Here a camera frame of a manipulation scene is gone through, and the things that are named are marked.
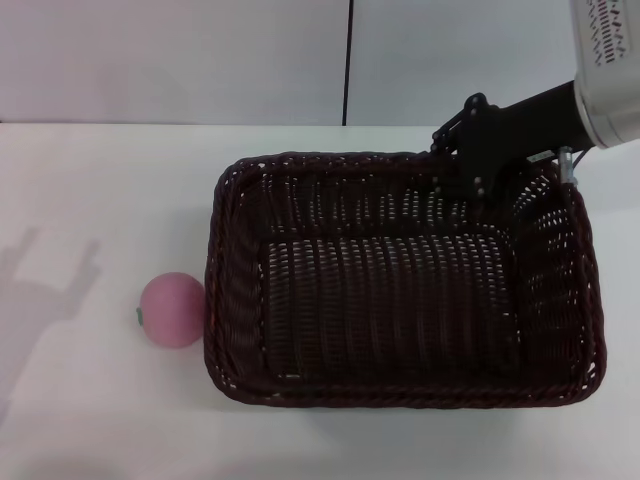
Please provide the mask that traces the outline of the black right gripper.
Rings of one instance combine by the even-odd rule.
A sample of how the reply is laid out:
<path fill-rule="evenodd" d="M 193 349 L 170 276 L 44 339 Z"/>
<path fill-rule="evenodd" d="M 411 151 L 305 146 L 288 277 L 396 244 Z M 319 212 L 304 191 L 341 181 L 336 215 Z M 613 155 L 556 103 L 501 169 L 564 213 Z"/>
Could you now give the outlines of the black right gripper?
<path fill-rule="evenodd" d="M 458 151 L 460 166 L 435 170 L 434 189 L 448 200 L 487 201 L 511 162 L 563 147 L 580 151 L 593 146 L 572 81 L 504 108 L 476 93 L 432 135 L 430 152 Z"/>

